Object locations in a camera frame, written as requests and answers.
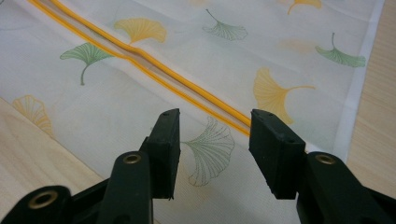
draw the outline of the wooden surface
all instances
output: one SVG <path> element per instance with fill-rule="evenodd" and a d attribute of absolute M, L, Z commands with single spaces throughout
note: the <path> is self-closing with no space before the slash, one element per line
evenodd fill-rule
<path fill-rule="evenodd" d="M 387 0 L 352 137 L 347 165 L 361 183 L 396 198 L 396 1 Z"/>
<path fill-rule="evenodd" d="M 347 165 L 361 183 L 396 198 L 396 2 L 378 26 Z M 64 185 L 77 193 L 101 180 L 0 99 L 0 218 L 26 193 Z"/>
<path fill-rule="evenodd" d="M 0 98 L 0 218 L 32 190 L 63 185 L 76 194 L 101 180 Z"/>

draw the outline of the fabric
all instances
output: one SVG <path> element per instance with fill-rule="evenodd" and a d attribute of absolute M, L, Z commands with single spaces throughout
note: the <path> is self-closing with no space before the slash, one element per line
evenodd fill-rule
<path fill-rule="evenodd" d="M 346 160 L 383 1 L 0 1 L 0 97 L 95 172 L 180 108 L 161 223 L 299 223 L 248 152 L 277 114 Z"/>

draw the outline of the ginkgo leaf print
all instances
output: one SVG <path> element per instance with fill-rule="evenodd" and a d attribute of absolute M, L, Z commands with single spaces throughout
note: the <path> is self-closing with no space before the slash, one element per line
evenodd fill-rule
<path fill-rule="evenodd" d="M 288 15 L 290 14 L 290 11 L 292 8 L 299 4 L 306 4 L 306 5 L 311 5 L 316 8 L 321 8 L 321 1 L 320 0 L 294 0 L 293 5 L 290 6 Z"/>
<path fill-rule="evenodd" d="M 345 54 L 341 50 L 337 49 L 334 45 L 334 33 L 332 33 L 332 49 L 326 50 L 322 49 L 319 46 L 316 46 L 315 49 L 317 52 L 323 57 L 332 60 L 335 63 L 340 63 L 343 65 L 351 66 L 351 67 L 364 67 L 366 65 L 366 58 L 363 56 L 351 56 Z"/>
<path fill-rule="evenodd" d="M 189 182 L 197 187 L 209 183 L 217 177 L 230 163 L 234 140 L 230 128 L 219 124 L 217 120 L 208 117 L 203 133 L 186 144 L 195 158 L 195 170 L 189 177 Z"/>
<path fill-rule="evenodd" d="M 154 38 L 163 43 L 166 38 L 166 30 L 158 21 L 144 18 L 116 21 L 114 28 L 125 31 L 131 37 L 130 44 L 146 38 Z"/>
<path fill-rule="evenodd" d="M 315 52 L 317 44 L 313 41 L 302 39 L 283 39 L 277 44 L 281 49 L 288 49 L 300 54 L 309 54 Z"/>
<path fill-rule="evenodd" d="M 212 35 L 222 37 L 224 39 L 228 39 L 228 40 L 241 40 L 241 39 L 244 39 L 248 35 L 248 32 L 245 29 L 245 27 L 233 26 L 233 25 L 229 25 L 229 24 L 223 23 L 221 21 L 218 21 L 209 12 L 208 9 L 206 11 L 217 22 L 214 27 L 203 27 L 203 30 L 205 30 L 206 32 L 208 32 Z"/>
<path fill-rule="evenodd" d="M 280 87 L 270 75 L 268 68 L 263 67 L 257 71 L 254 80 L 253 93 L 259 109 L 276 114 L 286 124 L 292 124 L 294 120 L 289 116 L 285 101 L 288 93 L 299 88 L 314 89 L 312 86 L 297 86 L 289 89 Z"/>
<path fill-rule="evenodd" d="M 97 48 L 95 45 L 91 43 L 85 43 L 78 47 L 68 50 L 67 52 L 61 55 L 61 59 L 79 59 L 82 60 L 86 66 L 81 72 L 81 86 L 85 85 L 84 83 L 84 73 L 87 68 L 102 59 L 113 57 L 112 55 L 104 52 L 103 50 Z"/>
<path fill-rule="evenodd" d="M 33 122 L 39 129 L 54 138 L 50 118 L 47 115 L 44 103 L 32 95 L 25 95 L 12 102 L 12 106 Z"/>

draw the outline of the orange ginkgo leaf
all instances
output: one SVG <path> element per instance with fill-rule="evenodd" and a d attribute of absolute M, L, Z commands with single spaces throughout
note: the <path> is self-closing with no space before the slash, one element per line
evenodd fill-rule
<path fill-rule="evenodd" d="M 306 5 L 311 5 L 313 7 L 316 7 L 316 8 L 321 8 L 320 0 L 294 0 L 293 5 L 291 5 L 289 8 L 288 15 L 290 14 L 291 9 L 298 4 L 306 4 Z"/>
<path fill-rule="evenodd" d="M 125 31 L 131 37 L 130 44 L 146 38 L 154 38 L 162 43 L 166 38 L 166 30 L 159 22 L 144 18 L 120 20 L 114 24 L 114 28 Z"/>
<path fill-rule="evenodd" d="M 276 114 L 286 124 L 292 124 L 293 119 L 286 111 L 285 101 L 289 91 L 298 88 L 314 89 L 312 86 L 297 86 L 289 89 L 280 87 L 270 76 L 268 68 L 263 67 L 257 71 L 254 80 L 253 93 L 259 109 Z"/>
<path fill-rule="evenodd" d="M 51 138 L 54 137 L 50 118 L 47 115 L 43 102 L 37 100 L 32 95 L 25 95 L 14 100 L 12 106 Z"/>

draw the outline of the gray ginkgo leaf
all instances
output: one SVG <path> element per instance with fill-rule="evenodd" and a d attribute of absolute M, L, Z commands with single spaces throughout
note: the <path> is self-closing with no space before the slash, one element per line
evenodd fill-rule
<path fill-rule="evenodd" d="M 326 50 L 319 46 L 316 46 L 315 49 L 321 56 L 335 63 L 340 63 L 351 67 L 364 67 L 366 65 L 365 57 L 348 55 L 336 48 L 334 45 L 334 33 L 332 33 L 332 49 Z"/>
<path fill-rule="evenodd" d="M 189 182 L 196 187 L 208 184 L 210 179 L 219 176 L 227 168 L 234 148 L 230 128 L 211 117 L 207 120 L 203 133 L 193 140 L 183 142 L 192 150 L 195 158 L 195 170 L 190 175 Z"/>
<path fill-rule="evenodd" d="M 113 57 L 112 55 L 106 53 L 105 51 L 97 48 L 95 45 L 91 43 L 85 43 L 80 46 L 77 46 L 73 49 L 70 49 L 61 55 L 61 59 L 78 59 L 82 60 L 86 66 L 82 70 L 81 73 L 81 86 L 84 84 L 84 73 L 85 70 L 93 63 L 96 63 L 105 58 Z"/>
<path fill-rule="evenodd" d="M 216 20 L 217 24 L 214 27 L 203 27 L 203 30 L 212 35 L 216 35 L 228 40 L 242 40 L 248 32 L 243 26 L 229 25 L 224 22 L 218 21 L 207 9 L 209 15 Z"/>

